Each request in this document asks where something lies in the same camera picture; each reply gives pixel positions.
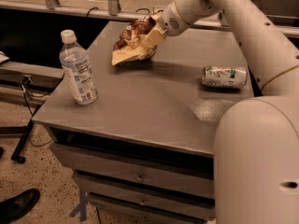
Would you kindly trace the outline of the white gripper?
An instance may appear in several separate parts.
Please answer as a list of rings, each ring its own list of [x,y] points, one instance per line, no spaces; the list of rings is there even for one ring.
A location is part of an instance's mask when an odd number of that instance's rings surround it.
[[[188,22],[189,9],[180,2],[173,2],[162,13],[151,14],[150,17],[160,24],[155,25],[139,43],[141,53],[139,60],[145,60],[153,56],[157,46],[165,41],[166,35],[177,36],[190,27]]]

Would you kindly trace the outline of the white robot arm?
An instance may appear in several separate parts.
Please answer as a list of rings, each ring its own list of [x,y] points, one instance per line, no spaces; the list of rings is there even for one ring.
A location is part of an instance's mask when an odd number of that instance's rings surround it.
[[[221,10],[262,96],[221,117],[214,142],[217,224],[299,224],[299,50],[250,0],[175,0],[149,46]]]

